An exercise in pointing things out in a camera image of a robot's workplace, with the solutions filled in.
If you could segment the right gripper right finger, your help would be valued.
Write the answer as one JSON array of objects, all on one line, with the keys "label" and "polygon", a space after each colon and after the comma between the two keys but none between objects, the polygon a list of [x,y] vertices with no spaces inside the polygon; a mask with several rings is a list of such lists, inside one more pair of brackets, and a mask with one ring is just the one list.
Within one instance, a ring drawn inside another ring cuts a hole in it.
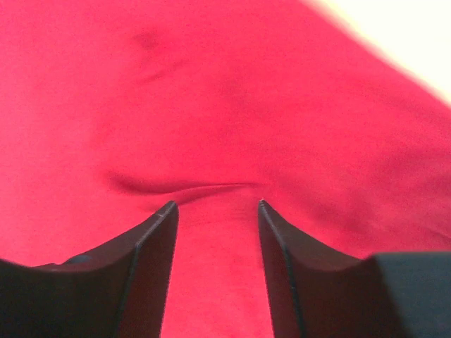
[{"label": "right gripper right finger", "polygon": [[358,259],[258,207],[276,337],[449,337],[450,253],[390,252]]}]

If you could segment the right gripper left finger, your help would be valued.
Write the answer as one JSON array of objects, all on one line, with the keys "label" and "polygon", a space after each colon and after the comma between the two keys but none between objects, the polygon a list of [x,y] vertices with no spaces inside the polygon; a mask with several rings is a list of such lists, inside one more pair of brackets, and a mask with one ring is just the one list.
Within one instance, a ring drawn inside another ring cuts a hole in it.
[{"label": "right gripper left finger", "polygon": [[178,228],[168,202],[62,264],[1,262],[1,336],[159,337]]}]

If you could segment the dark red t shirt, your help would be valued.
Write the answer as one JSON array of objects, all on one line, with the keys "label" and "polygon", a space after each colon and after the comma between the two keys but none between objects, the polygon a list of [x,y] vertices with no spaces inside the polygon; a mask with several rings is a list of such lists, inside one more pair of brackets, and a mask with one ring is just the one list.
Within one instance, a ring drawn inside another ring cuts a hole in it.
[{"label": "dark red t shirt", "polygon": [[270,337],[257,204],[353,256],[450,248],[450,109],[300,1],[2,1],[1,257],[169,200],[164,337]]}]

